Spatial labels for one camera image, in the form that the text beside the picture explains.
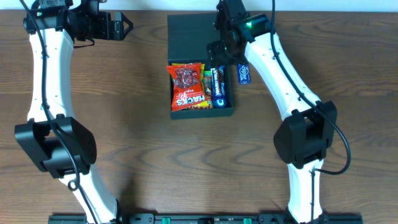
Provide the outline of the dark green box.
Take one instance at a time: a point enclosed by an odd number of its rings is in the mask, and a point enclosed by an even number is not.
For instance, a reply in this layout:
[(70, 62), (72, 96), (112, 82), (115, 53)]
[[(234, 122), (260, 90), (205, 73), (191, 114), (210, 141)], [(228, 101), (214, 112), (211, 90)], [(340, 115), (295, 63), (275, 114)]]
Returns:
[[(208, 44), (220, 40), (220, 32), (214, 28), (215, 12), (199, 14), (175, 14), (167, 16), (168, 64), (201, 62), (210, 67)], [(224, 68), (224, 88), (227, 107), (209, 110), (171, 111), (171, 119), (212, 118), (231, 116), (234, 113), (233, 86), (229, 67)]]

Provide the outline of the purple Dairy Milk bar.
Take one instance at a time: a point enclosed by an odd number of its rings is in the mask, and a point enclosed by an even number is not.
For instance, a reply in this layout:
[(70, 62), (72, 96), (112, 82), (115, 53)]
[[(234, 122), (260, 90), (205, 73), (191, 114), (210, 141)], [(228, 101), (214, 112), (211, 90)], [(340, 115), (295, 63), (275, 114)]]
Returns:
[(223, 96), (223, 93), (221, 89), (220, 75), (217, 68), (211, 69), (211, 77), (212, 77), (213, 94), (215, 97), (221, 98)]

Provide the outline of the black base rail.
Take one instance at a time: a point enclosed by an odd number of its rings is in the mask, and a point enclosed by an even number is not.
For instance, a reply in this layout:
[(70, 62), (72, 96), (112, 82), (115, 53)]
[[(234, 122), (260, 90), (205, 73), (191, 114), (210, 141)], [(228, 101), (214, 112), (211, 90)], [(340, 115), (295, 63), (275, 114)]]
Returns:
[[(117, 221), (128, 224), (291, 224), (295, 220), (285, 213), (259, 215), (154, 215), (136, 213)], [(321, 215), (313, 221), (319, 224), (363, 224), (359, 215)]]

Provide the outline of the blue Oreo cookie pack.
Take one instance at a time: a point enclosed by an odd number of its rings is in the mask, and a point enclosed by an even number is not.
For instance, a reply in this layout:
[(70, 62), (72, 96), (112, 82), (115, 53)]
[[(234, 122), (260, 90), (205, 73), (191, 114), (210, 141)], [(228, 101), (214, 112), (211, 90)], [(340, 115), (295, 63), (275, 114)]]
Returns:
[(225, 108), (228, 105), (224, 89), (224, 65), (212, 68), (212, 94), (213, 106), (215, 108)]

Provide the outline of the small blue Eclipse pack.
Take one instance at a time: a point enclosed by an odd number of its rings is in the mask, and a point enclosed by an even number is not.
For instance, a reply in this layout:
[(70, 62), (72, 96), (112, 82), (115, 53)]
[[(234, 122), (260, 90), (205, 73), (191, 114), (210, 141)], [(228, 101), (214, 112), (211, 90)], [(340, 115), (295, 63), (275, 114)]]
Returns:
[(249, 66), (246, 64), (237, 64), (238, 81), (241, 85), (248, 85), (251, 83), (251, 75)]

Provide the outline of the green Haribo gummy bag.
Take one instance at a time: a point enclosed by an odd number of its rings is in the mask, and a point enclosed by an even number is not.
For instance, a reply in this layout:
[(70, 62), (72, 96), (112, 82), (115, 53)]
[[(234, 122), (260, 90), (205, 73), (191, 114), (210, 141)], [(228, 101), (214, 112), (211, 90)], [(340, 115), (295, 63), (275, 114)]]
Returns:
[(210, 110), (210, 109), (213, 109), (211, 72), (210, 71), (202, 71), (201, 72), (201, 81), (202, 81), (202, 85), (203, 85), (203, 91), (205, 92), (206, 101), (203, 101), (199, 104), (190, 106), (187, 108), (187, 110)]

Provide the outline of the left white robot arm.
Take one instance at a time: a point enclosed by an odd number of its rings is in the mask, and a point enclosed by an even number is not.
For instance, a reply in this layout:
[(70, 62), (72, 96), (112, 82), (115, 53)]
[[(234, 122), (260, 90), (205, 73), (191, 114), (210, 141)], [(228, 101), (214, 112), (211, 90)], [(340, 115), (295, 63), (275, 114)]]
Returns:
[(70, 65), (75, 49), (95, 40), (123, 40), (132, 22), (122, 13), (100, 10), (100, 0), (35, 1), (25, 6), (24, 29), (32, 47), (33, 93), (27, 121), (16, 125), (17, 143), (41, 172), (63, 183), (84, 209), (80, 218), (60, 223), (128, 223), (118, 200), (95, 165), (93, 134), (75, 118)]

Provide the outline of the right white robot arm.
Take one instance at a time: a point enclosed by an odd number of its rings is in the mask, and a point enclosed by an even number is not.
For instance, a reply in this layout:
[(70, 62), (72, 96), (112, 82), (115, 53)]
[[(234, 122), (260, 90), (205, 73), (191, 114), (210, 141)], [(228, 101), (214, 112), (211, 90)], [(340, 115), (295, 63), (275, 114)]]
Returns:
[(278, 107), (282, 124), (274, 146), (289, 171), (288, 211), (295, 223), (321, 218), (320, 176), (326, 150), (333, 140), (336, 108), (322, 103), (298, 75), (281, 46), (273, 19), (255, 16), (242, 1), (220, 1), (215, 29), (220, 40), (208, 46), (216, 64), (249, 63), (260, 74)]

